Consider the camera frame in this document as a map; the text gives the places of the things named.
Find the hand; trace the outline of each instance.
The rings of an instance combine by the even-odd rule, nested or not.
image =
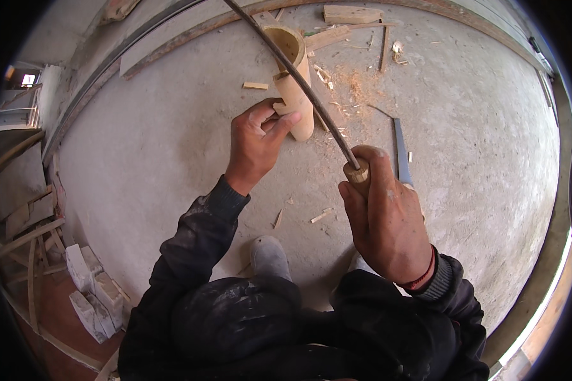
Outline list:
[[[278,118],[272,105],[280,102],[267,98],[231,122],[231,157],[224,178],[243,196],[273,168],[282,140],[301,120],[297,111]]]
[[[394,178],[386,151],[360,145],[352,152],[366,159],[371,174],[368,205],[349,182],[339,184],[354,246],[366,263],[389,281],[403,285],[417,280],[426,273],[434,255],[417,193]],[[433,272],[431,269],[426,279]]]

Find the black sleeve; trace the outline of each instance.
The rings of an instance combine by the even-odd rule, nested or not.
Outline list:
[[[165,241],[142,300],[132,310],[119,350],[124,380],[168,376],[182,366],[169,340],[169,320],[176,301],[205,284],[212,268],[229,249],[237,216],[250,201],[234,191],[224,176],[180,217],[173,238]]]
[[[445,376],[446,380],[487,380],[489,367],[480,361],[487,332],[481,325],[483,310],[474,297],[473,285],[463,279],[460,262],[434,249],[435,270],[429,284],[408,293],[432,310],[447,315],[459,326],[461,347]]]

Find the left hand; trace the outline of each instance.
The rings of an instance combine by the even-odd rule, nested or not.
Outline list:
[[[281,98],[267,98],[231,122],[231,157],[224,178],[243,196],[273,168],[283,139],[301,120],[298,111],[278,119],[273,104],[280,102]]]

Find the concrete floor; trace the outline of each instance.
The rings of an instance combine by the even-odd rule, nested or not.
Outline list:
[[[370,103],[401,118],[431,242],[462,262],[491,332],[515,302],[547,231],[558,169],[553,113],[534,68],[499,42],[425,11],[372,6],[403,23],[390,41],[405,44],[409,65],[390,62],[385,74],[377,72],[380,28],[355,30],[347,43],[366,46],[374,36],[370,50],[337,43],[310,61],[332,73],[340,104]],[[281,22],[307,31],[323,26],[321,5],[289,9]],[[89,244],[134,303],[148,287],[160,243],[224,172],[230,120],[278,96],[273,84],[259,91],[242,83],[271,84],[276,73],[260,39],[237,21],[128,82],[113,77],[71,127],[59,150],[66,235]],[[380,146],[394,157],[389,119],[364,105],[344,110],[352,114],[344,132],[351,145]],[[249,274],[247,243],[271,234],[289,256],[295,283],[315,291],[307,294],[325,296],[336,285],[352,243],[337,190],[345,160],[329,137],[316,128],[306,142],[284,142],[213,278]],[[332,215],[310,224],[328,207]]]

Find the red string bracelet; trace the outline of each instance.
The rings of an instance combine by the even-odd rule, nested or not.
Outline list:
[[[426,270],[424,275],[422,275],[418,279],[415,279],[414,281],[409,283],[405,283],[404,285],[398,285],[399,287],[402,287],[406,290],[414,290],[417,285],[426,280],[428,274],[430,274],[430,270],[432,270],[432,268],[434,267],[434,256],[435,256],[434,248],[432,247],[432,245],[430,245],[430,248],[432,249],[432,258],[430,259],[430,266],[428,266],[428,270]]]

